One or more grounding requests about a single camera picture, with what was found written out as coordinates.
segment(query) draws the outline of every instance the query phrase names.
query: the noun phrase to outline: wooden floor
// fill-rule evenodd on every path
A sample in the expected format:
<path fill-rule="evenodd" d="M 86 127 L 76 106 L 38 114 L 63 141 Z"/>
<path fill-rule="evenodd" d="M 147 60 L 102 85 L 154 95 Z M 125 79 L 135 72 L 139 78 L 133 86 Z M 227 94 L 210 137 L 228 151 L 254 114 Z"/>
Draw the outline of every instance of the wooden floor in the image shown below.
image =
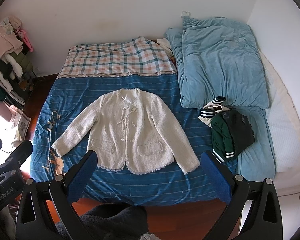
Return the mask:
<path fill-rule="evenodd" d="M 57 75 L 51 75 L 39 79 L 26 103 L 25 113 L 31 118 L 27 139 L 33 139 L 40 110 L 56 77 Z M 80 199 L 73 204 L 73 207 L 81 215 L 98 204 L 91 199 Z M 53 204 L 48 203 L 48 205 L 54 221 L 58 221 Z M 162 240 L 201 240 L 221 215 L 225 206 L 225 203 L 216 199 L 167 207 L 147 207 L 149 230 Z M 239 222 L 230 239 L 237 236 L 238 232 Z"/>

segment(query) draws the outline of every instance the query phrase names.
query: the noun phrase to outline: plaid fabric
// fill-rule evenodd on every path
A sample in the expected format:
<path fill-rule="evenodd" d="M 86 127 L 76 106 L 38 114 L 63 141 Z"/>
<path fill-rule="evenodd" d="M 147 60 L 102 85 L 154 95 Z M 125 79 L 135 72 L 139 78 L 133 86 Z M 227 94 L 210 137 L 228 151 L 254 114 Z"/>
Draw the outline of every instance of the plaid fabric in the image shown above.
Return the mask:
<path fill-rule="evenodd" d="M 138 37 L 130 42 L 71 47 L 57 78 L 122 77 L 172 74 L 177 70 L 155 42 Z"/>

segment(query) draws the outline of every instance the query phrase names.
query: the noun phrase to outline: pile of clothes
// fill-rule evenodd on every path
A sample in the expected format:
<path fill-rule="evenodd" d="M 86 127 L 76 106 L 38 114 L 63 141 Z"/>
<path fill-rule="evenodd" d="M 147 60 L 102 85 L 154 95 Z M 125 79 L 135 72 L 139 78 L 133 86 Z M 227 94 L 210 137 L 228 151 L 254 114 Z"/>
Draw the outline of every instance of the pile of clothes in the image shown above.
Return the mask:
<path fill-rule="evenodd" d="M 231 160 L 255 142 L 245 115 L 223 106 L 225 97 L 216 97 L 200 110 L 198 117 L 211 127 L 213 155 L 220 162 Z"/>
<path fill-rule="evenodd" d="M 0 87 L 12 100 L 24 105 L 33 89 L 33 66 L 26 57 L 33 48 L 21 27 L 21 20 L 15 16 L 0 21 Z"/>

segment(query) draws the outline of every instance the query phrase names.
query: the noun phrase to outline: white jacket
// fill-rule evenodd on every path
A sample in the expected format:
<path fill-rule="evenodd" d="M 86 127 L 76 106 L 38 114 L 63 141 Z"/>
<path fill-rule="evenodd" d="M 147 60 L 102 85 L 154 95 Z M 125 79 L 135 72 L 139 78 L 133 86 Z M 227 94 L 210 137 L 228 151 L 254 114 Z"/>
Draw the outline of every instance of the white jacket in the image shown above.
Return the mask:
<path fill-rule="evenodd" d="M 159 170 L 174 159 L 184 174 L 200 162 L 173 113 L 155 94 L 120 89 L 99 97 L 69 125 L 52 148 L 65 155 L 90 131 L 87 150 L 98 167 L 135 174 Z"/>

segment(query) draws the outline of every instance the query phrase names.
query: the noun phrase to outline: jacket pocket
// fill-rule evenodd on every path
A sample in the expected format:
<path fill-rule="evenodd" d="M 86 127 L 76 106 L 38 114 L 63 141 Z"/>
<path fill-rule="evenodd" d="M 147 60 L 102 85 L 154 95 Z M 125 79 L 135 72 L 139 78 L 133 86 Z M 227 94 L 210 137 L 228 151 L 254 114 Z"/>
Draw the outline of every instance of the jacket pocket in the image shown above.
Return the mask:
<path fill-rule="evenodd" d="M 137 147 L 138 155 L 152 155 L 160 154 L 163 152 L 163 147 L 161 142 L 149 143 L 144 145 L 139 145 Z"/>
<path fill-rule="evenodd" d="M 105 152 L 113 153 L 113 151 L 114 151 L 114 144 L 112 142 L 108 142 L 108 141 L 104 141 L 104 140 L 93 139 L 92 146 L 97 149 L 101 149 Z"/>

